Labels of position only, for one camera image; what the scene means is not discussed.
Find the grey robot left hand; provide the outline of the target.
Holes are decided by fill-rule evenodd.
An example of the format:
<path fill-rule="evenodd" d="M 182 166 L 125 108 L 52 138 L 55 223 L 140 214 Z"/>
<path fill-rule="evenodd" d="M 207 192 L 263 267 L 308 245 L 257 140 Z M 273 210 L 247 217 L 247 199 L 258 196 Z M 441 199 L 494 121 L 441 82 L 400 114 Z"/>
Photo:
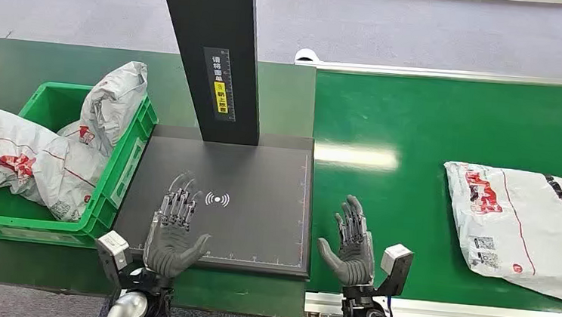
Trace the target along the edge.
<path fill-rule="evenodd" d="M 144 246 L 143 260 L 148 270 L 167 279 L 176 278 L 207 253 L 208 233 L 189 243 L 192 219 L 201 201 L 196 178 L 186 171 L 176 176 L 154 213 Z"/>

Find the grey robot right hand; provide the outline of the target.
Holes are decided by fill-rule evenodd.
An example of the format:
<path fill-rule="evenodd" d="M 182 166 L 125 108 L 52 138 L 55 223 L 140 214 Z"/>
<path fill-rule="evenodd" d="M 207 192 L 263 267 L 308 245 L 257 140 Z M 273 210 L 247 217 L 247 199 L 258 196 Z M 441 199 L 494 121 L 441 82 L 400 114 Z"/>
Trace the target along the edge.
<path fill-rule="evenodd" d="M 375 258 L 363 207 L 357 197 L 347 195 L 341 209 L 343 216 L 334 215 L 340 237 L 338 253 L 321 237 L 317 239 L 318 252 L 343 286 L 371 285 Z"/>

